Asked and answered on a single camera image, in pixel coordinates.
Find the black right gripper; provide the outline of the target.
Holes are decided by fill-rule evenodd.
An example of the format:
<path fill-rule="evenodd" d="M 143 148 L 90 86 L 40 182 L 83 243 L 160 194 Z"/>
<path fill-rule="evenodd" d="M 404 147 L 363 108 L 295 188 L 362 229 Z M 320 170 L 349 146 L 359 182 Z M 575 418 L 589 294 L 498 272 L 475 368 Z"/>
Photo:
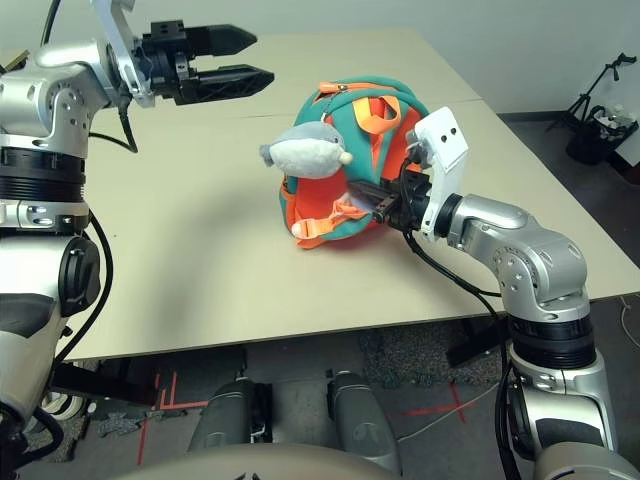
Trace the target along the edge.
<path fill-rule="evenodd" d="M 349 193 L 361 199 L 382 199 L 372 211 L 377 223 L 388 225 L 403 233 L 420 231 L 430 201 L 430 176 L 416 164 L 404 162 L 392 188 L 369 182 L 349 182 Z"/>

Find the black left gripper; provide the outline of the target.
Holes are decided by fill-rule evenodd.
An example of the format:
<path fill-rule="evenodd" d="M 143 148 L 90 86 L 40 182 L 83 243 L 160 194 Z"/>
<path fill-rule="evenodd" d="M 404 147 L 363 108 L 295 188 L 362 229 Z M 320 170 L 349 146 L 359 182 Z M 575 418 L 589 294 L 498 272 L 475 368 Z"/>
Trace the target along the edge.
<path fill-rule="evenodd" d="M 231 100 L 263 91 L 275 74 L 247 64 L 198 73 L 189 62 L 208 54 L 235 55 L 256 42 L 256 35 L 232 24 L 186 27 L 182 20 L 156 21 L 142 36 L 139 58 L 156 96 L 176 105 Z"/>

